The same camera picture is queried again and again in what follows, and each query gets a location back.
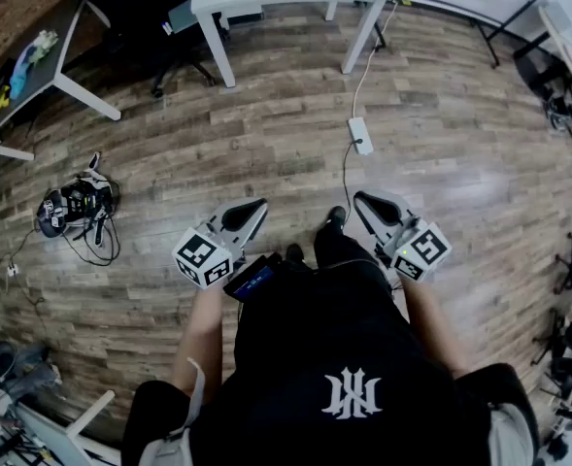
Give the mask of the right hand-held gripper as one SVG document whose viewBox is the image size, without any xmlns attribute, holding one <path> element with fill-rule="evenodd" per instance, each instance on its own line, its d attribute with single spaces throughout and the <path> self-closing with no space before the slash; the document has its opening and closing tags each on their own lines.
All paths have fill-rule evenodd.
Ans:
<svg viewBox="0 0 572 466">
<path fill-rule="evenodd" d="M 353 202 L 365 228 L 379 242 L 377 257 L 396 273 L 421 283 L 452 252 L 438 225 L 413 216 L 401 196 L 382 190 L 358 191 Z"/>
</svg>

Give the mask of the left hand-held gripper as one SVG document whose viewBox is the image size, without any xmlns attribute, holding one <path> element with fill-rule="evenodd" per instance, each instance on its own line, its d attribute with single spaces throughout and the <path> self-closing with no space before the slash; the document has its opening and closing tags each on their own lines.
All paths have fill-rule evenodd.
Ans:
<svg viewBox="0 0 572 466">
<path fill-rule="evenodd" d="M 243 247 L 267 216 L 264 198 L 246 197 L 223 203 L 211 220 L 188 228 L 173 249 L 179 271 L 200 289 L 232 275 L 244 262 Z"/>
</svg>

